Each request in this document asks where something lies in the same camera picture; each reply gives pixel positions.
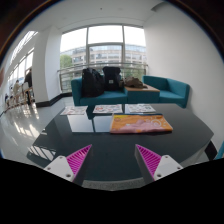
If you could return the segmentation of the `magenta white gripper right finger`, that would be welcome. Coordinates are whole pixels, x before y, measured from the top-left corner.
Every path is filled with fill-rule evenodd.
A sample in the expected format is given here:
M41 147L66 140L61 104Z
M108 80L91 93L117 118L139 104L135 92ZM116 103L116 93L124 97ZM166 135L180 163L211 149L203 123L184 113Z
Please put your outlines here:
M169 155L159 154L141 145L135 145L135 157L145 181L156 181L182 169Z

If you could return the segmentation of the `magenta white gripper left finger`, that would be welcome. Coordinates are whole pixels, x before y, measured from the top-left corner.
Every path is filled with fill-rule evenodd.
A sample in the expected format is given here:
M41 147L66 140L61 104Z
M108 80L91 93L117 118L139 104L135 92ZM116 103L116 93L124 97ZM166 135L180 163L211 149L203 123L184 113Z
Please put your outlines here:
M48 164L44 170L70 182L83 182L92 155L91 148L92 145L87 145L67 157L60 155Z

